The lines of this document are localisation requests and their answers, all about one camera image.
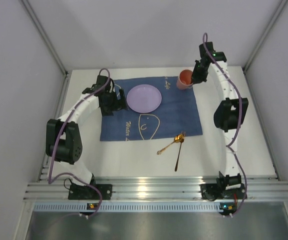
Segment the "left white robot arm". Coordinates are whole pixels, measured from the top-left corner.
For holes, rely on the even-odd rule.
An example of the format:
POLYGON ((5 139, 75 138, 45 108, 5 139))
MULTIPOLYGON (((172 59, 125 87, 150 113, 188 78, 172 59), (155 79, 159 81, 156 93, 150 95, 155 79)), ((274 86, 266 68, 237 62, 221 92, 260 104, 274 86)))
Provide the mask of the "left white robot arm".
POLYGON ((77 102, 65 114, 48 120, 46 154, 51 158, 49 184, 61 176, 68 176, 77 185, 94 187, 93 173, 80 160, 83 152, 80 128, 98 109, 104 117, 127 109, 124 90, 115 89, 115 83, 109 75, 98 74, 96 82, 82 91, 77 102))

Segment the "orange plastic cup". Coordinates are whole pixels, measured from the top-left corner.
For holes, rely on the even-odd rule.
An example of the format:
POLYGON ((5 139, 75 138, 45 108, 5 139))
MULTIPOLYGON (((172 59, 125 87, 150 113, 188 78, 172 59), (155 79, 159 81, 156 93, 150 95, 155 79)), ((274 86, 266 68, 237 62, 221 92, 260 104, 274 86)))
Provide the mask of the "orange plastic cup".
POLYGON ((185 90, 187 88, 192 87, 193 83, 192 83, 191 77, 192 77, 191 70, 189 69, 183 70, 178 76, 178 79, 176 82, 177 88, 180 90, 185 90))

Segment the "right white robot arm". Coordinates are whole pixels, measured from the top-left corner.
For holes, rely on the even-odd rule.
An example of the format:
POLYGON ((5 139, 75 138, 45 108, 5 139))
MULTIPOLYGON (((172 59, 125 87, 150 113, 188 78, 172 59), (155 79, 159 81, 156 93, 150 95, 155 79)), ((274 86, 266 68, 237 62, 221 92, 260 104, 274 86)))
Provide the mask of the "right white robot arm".
POLYGON ((206 41, 199 46, 200 60, 195 61, 191 82, 200 84, 210 76, 215 84, 220 103, 213 115, 214 125, 222 135, 223 167, 216 179, 216 186, 205 187, 205 197, 231 197, 244 191, 240 167, 236 161, 237 137, 248 108, 248 98, 241 97, 236 85, 230 79, 224 52, 217 52, 213 42, 206 41))

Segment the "purple plastic plate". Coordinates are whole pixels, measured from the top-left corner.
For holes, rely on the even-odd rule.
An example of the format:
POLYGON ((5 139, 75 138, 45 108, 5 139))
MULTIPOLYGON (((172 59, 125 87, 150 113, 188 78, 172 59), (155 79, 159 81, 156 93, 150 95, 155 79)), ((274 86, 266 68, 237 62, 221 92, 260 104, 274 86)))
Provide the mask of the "purple plastic plate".
POLYGON ((156 87, 141 84, 129 90, 126 100, 131 110, 146 114, 153 112, 160 106, 162 95, 156 87))

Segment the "blue cloth placemat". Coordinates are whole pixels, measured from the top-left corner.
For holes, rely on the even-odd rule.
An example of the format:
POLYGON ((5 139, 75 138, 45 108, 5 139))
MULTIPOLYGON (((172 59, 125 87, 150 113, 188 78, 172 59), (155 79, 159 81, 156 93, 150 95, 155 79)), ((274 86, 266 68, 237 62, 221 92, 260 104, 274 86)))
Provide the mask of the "blue cloth placemat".
POLYGON ((127 109, 103 116, 100 141, 120 142, 203 134, 192 87, 180 90, 176 76, 115 80, 115 91, 124 90, 127 109))

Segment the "gold spoon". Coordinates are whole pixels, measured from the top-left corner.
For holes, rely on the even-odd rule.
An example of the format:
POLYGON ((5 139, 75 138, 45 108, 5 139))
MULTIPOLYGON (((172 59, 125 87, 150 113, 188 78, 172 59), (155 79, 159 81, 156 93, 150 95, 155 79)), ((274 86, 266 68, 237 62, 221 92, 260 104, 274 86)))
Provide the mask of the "gold spoon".
POLYGON ((169 145, 167 145, 166 147, 162 148, 161 150, 159 150, 157 152, 157 155, 161 155, 166 149, 168 149, 172 144, 176 144, 176 143, 182 143, 184 142, 185 139, 185 133, 182 132, 179 135, 175 136, 173 139, 173 142, 171 142, 169 145))

